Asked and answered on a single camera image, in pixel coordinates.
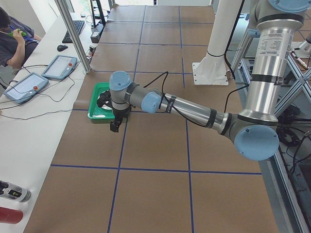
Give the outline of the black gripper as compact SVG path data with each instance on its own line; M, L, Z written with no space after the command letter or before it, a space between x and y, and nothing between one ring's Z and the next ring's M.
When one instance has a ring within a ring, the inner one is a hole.
M99 98L97 99L97 106L98 107L102 108L104 105L109 107L109 108L112 108L110 90L106 90L106 91L102 92L99 95Z

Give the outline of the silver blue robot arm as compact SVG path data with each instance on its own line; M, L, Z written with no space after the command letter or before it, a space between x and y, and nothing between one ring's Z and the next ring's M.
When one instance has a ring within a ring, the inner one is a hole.
M109 89L100 94L99 107L112 109L115 119L110 130L117 132L132 107L148 113L164 110L179 114L205 128L212 128L232 141L236 150L250 160L273 156L279 146L274 114L277 97L293 35L304 23L311 3L308 0L254 0L248 28L258 29L259 43L246 104L238 114L219 113L214 109L133 82L128 73L114 72Z

